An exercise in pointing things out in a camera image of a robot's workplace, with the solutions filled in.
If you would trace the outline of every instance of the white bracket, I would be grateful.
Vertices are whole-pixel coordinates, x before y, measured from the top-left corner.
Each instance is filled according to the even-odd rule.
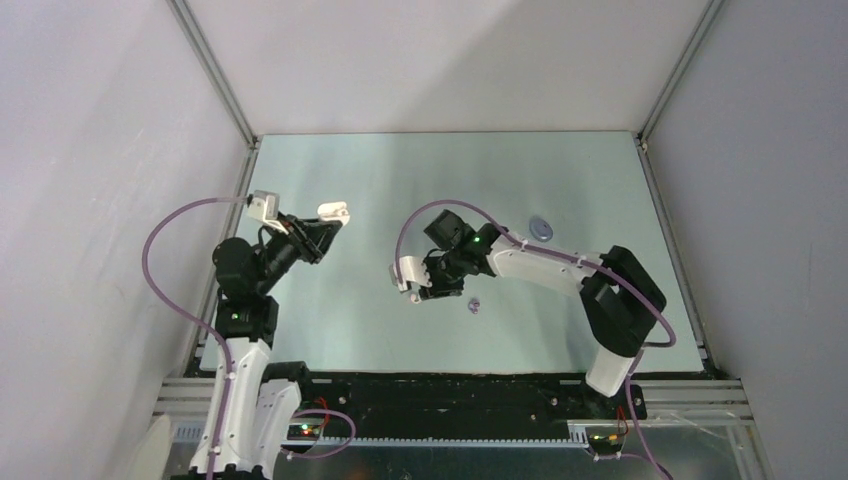
[[[257,190],[253,192],[253,200],[247,206],[247,216],[288,235],[289,230],[280,222],[277,216],[279,213],[279,204],[280,196],[276,193]]]
[[[411,283],[417,283],[424,287],[430,287],[430,275],[424,268],[424,259],[421,257],[406,256],[400,257],[400,273],[403,282],[398,281],[398,272],[395,269],[395,264],[389,265],[389,275],[392,277],[392,284],[398,287],[401,293],[409,291]]]
[[[350,212],[347,210],[347,202],[322,203],[318,206],[318,218],[325,222],[342,222],[342,226],[350,221]]]

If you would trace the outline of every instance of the purple tube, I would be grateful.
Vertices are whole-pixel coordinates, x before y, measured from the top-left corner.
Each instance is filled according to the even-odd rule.
[[[150,246],[153,245],[153,240],[156,238],[156,235],[165,228],[165,225],[171,222],[171,220],[177,218],[182,213],[191,210],[192,208],[199,207],[201,205],[207,205],[210,203],[242,203],[246,199],[244,197],[236,197],[236,198],[206,198],[203,200],[197,200],[196,202],[191,202],[188,205],[182,206],[175,210],[173,213],[165,217],[164,220],[159,222],[159,225],[156,225],[156,228],[150,232],[150,235],[147,237],[147,241],[144,242],[144,249],[141,252],[141,270],[144,273],[144,279],[147,280],[147,284],[150,285],[153,293],[162,300],[165,305],[171,307],[172,310],[182,315],[185,319],[191,321],[198,327],[205,330],[209,335],[211,335],[218,345],[221,347],[221,350],[224,352],[224,388],[221,394],[221,402],[218,404],[218,416],[215,419],[215,427],[212,433],[211,445],[212,447],[219,446],[221,444],[221,427],[223,425],[224,414],[227,411],[227,401],[230,397],[230,373],[233,371],[233,357],[230,353],[229,347],[227,347],[227,342],[224,340],[224,337],[218,333],[217,330],[212,328],[211,325],[206,324],[203,320],[195,317],[191,313],[189,313],[184,308],[180,307],[173,300],[168,298],[165,295],[165,292],[156,285],[156,282],[153,281],[153,277],[150,275],[150,265],[149,265],[149,256],[150,256]],[[212,452],[212,449],[209,449],[209,462],[206,465],[206,480],[212,480],[215,475],[215,454]]]

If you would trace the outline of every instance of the aluminum frame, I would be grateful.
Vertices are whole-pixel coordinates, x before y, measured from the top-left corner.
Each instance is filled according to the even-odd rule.
[[[692,59],[695,58],[695,55],[701,48],[701,44],[703,44],[724,4],[725,0],[709,0],[707,6],[704,7],[704,11],[701,13],[695,29],[689,36],[689,40],[686,41],[683,52],[680,53],[680,57],[674,64],[668,80],[666,80],[656,102],[654,102],[654,106],[651,107],[651,111],[648,113],[648,118],[645,119],[645,123],[642,125],[641,130],[639,130],[639,138],[647,141],[654,132],[663,110],[665,110],[665,106],[674,95],[678,85],[680,85],[680,80],[692,64]]]

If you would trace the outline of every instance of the wire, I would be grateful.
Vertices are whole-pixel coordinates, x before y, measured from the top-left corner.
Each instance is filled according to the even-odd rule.
[[[622,422],[624,423],[624,428],[625,428],[624,433],[619,433],[619,435],[626,436],[628,433],[630,433],[630,424],[627,423],[627,416],[624,414],[624,409],[621,408],[621,405],[619,405],[618,408],[615,410],[615,416],[616,416],[616,419],[618,419],[618,417],[621,416],[621,421],[618,422],[618,430],[619,431],[621,431],[621,423]]]
[[[628,454],[628,455],[634,455],[637,458],[643,458],[643,460],[650,462],[651,465],[654,466],[654,469],[657,472],[659,472],[661,475],[666,477],[668,480],[672,480],[671,474],[669,474],[668,470],[666,470],[662,465],[657,463],[657,461],[654,459],[653,454],[651,453],[650,448],[648,447],[648,444],[645,442],[645,438],[642,434],[642,429],[639,427],[639,419],[636,416],[636,410],[635,410],[635,407],[633,406],[633,399],[631,398],[631,394],[630,394],[630,378],[632,377],[633,372],[636,369],[636,365],[638,365],[639,361],[642,359],[642,354],[644,353],[644,348],[645,347],[670,348],[670,347],[673,347],[677,343],[677,335],[674,333],[674,329],[671,328],[671,324],[668,322],[668,320],[666,320],[666,318],[662,315],[662,313],[654,306],[654,304],[652,304],[645,297],[644,294],[642,294],[642,292],[640,292],[630,282],[628,282],[627,280],[622,278],[621,275],[618,275],[617,273],[613,272],[612,270],[610,270],[610,269],[608,269],[608,268],[606,268],[602,265],[598,265],[594,262],[591,262],[589,260],[585,260],[585,259],[583,259],[579,256],[576,256],[576,255],[569,255],[567,253],[558,252],[556,250],[551,250],[549,248],[539,247],[539,246],[536,246],[536,245],[529,245],[529,244],[526,244],[525,242],[520,242],[520,241],[518,241],[518,239],[513,237],[507,231],[506,228],[504,228],[494,218],[492,218],[491,215],[489,215],[488,213],[486,213],[485,211],[483,211],[479,207],[476,207],[476,206],[474,206],[474,205],[472,205],[468,202],[464,202],[462,200],[436,200],[436,201],[430,202],[430,203],[420,207],[418,210],[415,210],[414,212],[412,212],[412,215],[409,216],[409,218],[403,224],[403,227],[401,227],[400,234],[398,235],[397,244],[395,245],[395,270],[398,272],[398,284],[402,284],[402,282],[403,282],[403,278],[401,277],[402,272],[400,270],[400,248],[401,248],[401,245],[403,244],[403,238],[406,236],[407,230],[409,230],[409,227],[412,225],[412,221],[415,220],[415,218],[418,217],[418,215],[424,213],[426,210],[429,210],[433,207],[437,207],[439,205],[458,205],[460,207],[465,207],[469,210],[472,210],[472,211],[480,214],[489,223],[491,223],[492,226],[494,226],[495,229],[501,235],[503,235],[504,238],[506,238],[507,240],[512,242],[512,244],[515,245],[515,246],[520,245],[521,248],[523,248],[524,250],[528,250],[528,251],[536,252],[536,253],[541,253],[543,255],[548,255],[548,256],[551,256],[551,257],[554,257],[554,258],[558,258],[558,259],[564,260],[565,262],[567,262],[569,264],[586,266],[588,268],[591,268],[592,270],[595,270],[596,272],[600,272],[601,274],[606,275],[607,277],[611,278],[615,283],[617,283],[618,285],[623,287],[625,290],[630,292],[637,300],[639,300],[639,303],[644,305],[645,308],[647,308],[648,311],[651,312],[651,315],[653,315],[657,319],[657,321],[660,323],[660,325],[662,325],[663,329],[666,331],[666,334],[668,335],[668,340],[665,341],[665,342],[645,342],[645,343],[643,343],[642,349],[639,350],[639,353],[636,355],[636,358],[633,360],[633,363],[630,366],[630,371],[628,372],[628,374],[627,374],[627,376],[625,377],[625,380],[624,380],[624,387],[625,387],[624,389],[625,389],[625,392],[627,394],[627,404],[628,404],[628,407],[630,409],[630,417],[633,420],[633,427],[636,430],[636,433],[639,434],[639,439],[642,441],[642,447],[645,450],[645,455],[646,455],[647,458],[643,458],[643,457],[640,457],[640,456],[634,455],[634,454]]]
[[[430,258],[430,255],[432,255],[436,252],[441,252],[441,251],[442,251],[442,249],[440,249],[440,248],[434,248],[434,249],[430,250],[429,252],[427,252],[427,255],[424,255],[424,258]]]
[[[307,459],[307,460],[318,460],[319,458],[327,458],[329,456],[335,455],[335,454],[341,452],[342,450],[346,449],[350,445],[350,443],[353,442],[353,439],[356,438],[356,424],[353,423],[353,420],[349,416],[345,415],[344,413],[338,412],[336,410],[328,410],[326,408],[310,408],[308,410],[301,410],[299,412],[295,412],[295,414],[292,415],[292,418],[298,418],[298,417],[304,417],[304,416],[308,416],[308,415],[315,415],[315,414],[322,414],[322,413],[324,415],[332,415],[334,417],[341,418],[342,420],[346,421],[348,425],[350,425],[350,436],[347,437],[347,440],[345,440],[344,443],[339,445],[337,448],[330,450],[327,453],[321,453],[321,454],[318,454],[318,455],[307,455],[305,453],[296,453],[296,452],[292,452],[291,450],[286,450],[283,447],[280,447],[280,451],[285,453],[286,456],[288,456],[289,459],[291,459],[291,458],[304,458],[304,459]]]
[[[147,240],[144,242],[144,248],[141,251],[141,270],[144,274],[144,279],[147,281],[147,284],[150,286],[150,289],[153,290],[153,293],[162,300],[165,305],[170,307],[172,310],[180,314],[186,320],[194,323],[201,329],[205,330],[212,338],[218,342],[218,346],[221,347],[221,351],[224,355],[224,386],[221,391],[221,401],[218,404],[218,413],[215,416],[215,423],[212,429],[212,438],[210,439],[210,448],[209,448],[209,460],[206,464],[206,480],[213,480],[215,476],[215,455],[214,449],[215,447],[220,447],[221,445],[221,428],[223,427],[224,415],[227,412],[227,403],[230,398],[230,388],[232,384],[232,379],[230,378],[233,374],[233,356],[230,352],[230,347],[227,345],[226,340],[217,330],[215,330],[211,325],[207,324],[203,320],[197,318],[196,316],[189,313],[184,308],[177,305],[173,300],[171,300],[165,292],[162,291],[161,288],[156,284],[153,280],[153,276],[150,274],[150,247],[153,245],[153,240],[156,239],[156,236],[159,235],[159,232],[162,231],[163,228],[167,224],[169,224],[172,220],[182,215],[183,213],[201,205],[209,205],[212,203],[244,203],[247,199],[245,197],[213,197],[213,198],[205,198],[203,200],[197,200],[191,202],[189,204],[183,205],[182,207],[174,210],[170,215],[165,217],[158,225],[150,232],[150,235],[147,236]],[[332,452],[316,455],[316,456],[304,456],[303,458],[325,458],[330,455],[335,455],[336,453],[344,450],[353,441],[353,438],[356,434],[356,426],[353,423],[353,420],[350,419],[347,415],[335,412],[333,410],[304,410],[303,412],[299,412],[294,415],[294,417],[299,416],[300,414],[306,414],[306,412],[312,413],[325,413],[327,415],[335,415],[337,417],[341,417],[345,419],[351,426],[351,436],[347,442],[345,442],[341,448],[333,450]]]
[[[327,401],[324,400],[324,397],[316,398],[315,402],[318,403],[319,405],[321,405],[322,407],[324,407],[324,410],[330,409],[330,407],[327,406]],[[330,414],[329,413],[324,415],[324,423],[322,423],[321,426],[318,427],[318,428],[321,429],[322,433],[324,432],[324,427],[326,427],[328,423],[330,423]]]
[[[673,480],[668,470],[663,468],[662,465],[659,464],[654,459],[654,454],[651,452],[651,449],[648,448],[648,442],[645,441],[645,435],[642,433],[642,427],[639,426],[639,417],[636,416],[636,407],[633,404],[633,395],[630,393],[630,379],[633,377],[633,372],[636,371],[636,365],[639,364],[639,361],[642,360],[642,354],[645,353],[645,350],[639,350],[639,353],[636,354],[636,358],[633,360],[633,364],[630,366],[630,371],[627,372],[627,376],[624,377],[624,394],[627,395],[627,406],[630,408],[630,418],[633,419],[633,429],[636,430],[636,434],[639,435],[639,441],[642,442],[642,449],[645,450],[645,460],[651,462],[651,465],[654,468],[662,473],[668,480]]]

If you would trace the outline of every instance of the small purple object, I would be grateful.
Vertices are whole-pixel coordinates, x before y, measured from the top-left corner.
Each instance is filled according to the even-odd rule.
[[[554,229],[542,217],[534,215],[530,219],[530,234],[536,240],[545,243],[554,236]]]

